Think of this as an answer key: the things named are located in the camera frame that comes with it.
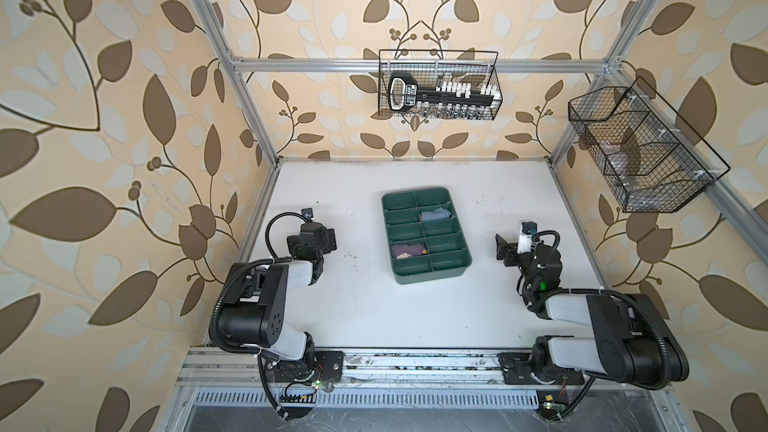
floral wallpaper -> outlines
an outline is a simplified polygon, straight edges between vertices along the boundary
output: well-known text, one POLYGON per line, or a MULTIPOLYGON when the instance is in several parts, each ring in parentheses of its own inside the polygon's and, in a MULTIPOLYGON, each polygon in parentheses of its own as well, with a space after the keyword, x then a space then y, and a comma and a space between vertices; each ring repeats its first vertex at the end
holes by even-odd
POLYGON ((500 74, 495 120, 443 120, 378 109, 377 78, 255 72, 251 95, 278 155, 286 158, 543 158, 586 91, 584 74, 500 74))
POLYGON ((198 23, 2 0, 0 429, 149 430, 204 335, 266 164, 198 23))
POLYGON ((634 1, 211 0, 233 53, 264 59, 408 48, 600 59, 634 1))
MULTIPOLYGON (((766 0, 661 0, 624 64, 725 157, 723 180, 768 220, 766 29, 766 0)), ((574 144, 561 177, 610 284, 648 294, 685 350, 690 376, 674 388, 690 422, 768 430, 766 264, 706 196, 675 214, 621 213, 585 149, 574 144)))

black mounting plate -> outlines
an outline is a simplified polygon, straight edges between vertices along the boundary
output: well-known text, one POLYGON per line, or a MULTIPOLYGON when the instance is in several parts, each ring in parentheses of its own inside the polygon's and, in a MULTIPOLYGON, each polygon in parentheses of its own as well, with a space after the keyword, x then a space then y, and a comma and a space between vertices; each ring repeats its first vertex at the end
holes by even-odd
MULTIPOLYGON (((529 352, 504 352, 498 355, 498 364, 502 366, 506 385, 542 385, 531 377, 531 365, 525 363, 530 357, 529 352)), ((553 385, 561 385, 563 376, 565 385, 584 384, 584 376, 577 370, 552 367, 546 370, 546 374, 554 380, 553 385)))
MULTIPOLYGON (((338 350, 319 350, 315 352, 315 362, 322 368, 322 374, 320 380, 322 382, 330 382, 341 378, 342 369, 344 369, 344 353, 338 350)), ((292 382, 293 378, 289 378, 280 372, 279 367, 272 369, 275 377, 273 382, 292 382)))

white tabletop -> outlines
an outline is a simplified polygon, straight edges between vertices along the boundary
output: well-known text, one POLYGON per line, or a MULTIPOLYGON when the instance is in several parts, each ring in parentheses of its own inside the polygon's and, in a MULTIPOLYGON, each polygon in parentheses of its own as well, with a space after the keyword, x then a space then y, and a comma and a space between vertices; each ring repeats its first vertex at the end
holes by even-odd
MULTIPOLYGON (((519 271, 495 258, 495 234, 516 241, 519 221, 533 220, 560 232, 562 286, 599 286, 543 162, 288 162, 251 260, 269 257, 264 226, 273 216, 308 207, 336 230, 338 249, 325 256, 317 283, 288 292, 286 322, 318 347, 522 348, 539 335, 591 336, 590 328, 528 312, 514 290, 519 271), (450 192, 472 265, 460 277, 398 284, 381 197, 430 186, 450 192)), ((275 223, 278 254, 287 254, 286 236, 299 228, 298 218, 275 223)))

wire basket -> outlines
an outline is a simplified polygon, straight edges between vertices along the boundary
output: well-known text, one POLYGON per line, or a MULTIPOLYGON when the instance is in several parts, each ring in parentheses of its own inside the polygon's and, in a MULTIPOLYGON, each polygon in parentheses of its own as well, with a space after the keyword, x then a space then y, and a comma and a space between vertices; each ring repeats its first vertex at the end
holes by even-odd
POLYGON ((638 80, 572 99, 568 120, 623 212, 677 212, 730 167, 652 86, 645 81, 638 86, 638 80), (652 98, 674 112, 676 125, 656 115, 652 98), (704 164, 697 149, 717 164, 704 164))
POLYGON ((379 114, 494 120, 504 100, 497 58, 474 50, 380 50, 379 114))

green tray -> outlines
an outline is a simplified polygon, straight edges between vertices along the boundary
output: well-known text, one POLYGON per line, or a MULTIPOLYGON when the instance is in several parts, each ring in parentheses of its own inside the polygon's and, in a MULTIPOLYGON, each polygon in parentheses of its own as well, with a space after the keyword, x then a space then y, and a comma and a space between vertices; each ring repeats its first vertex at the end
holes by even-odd
POLYGON ((472 264, 462 226, 458 223, 451 194, 445 187, 392 192, 382 197, 384 223, 392 272, 399 284, 456 277, 472 264), (446 208, 449 218, 421 222, 419 214, 446 208), (394 258, 395 244, 423 244, 427 254, 394 258))

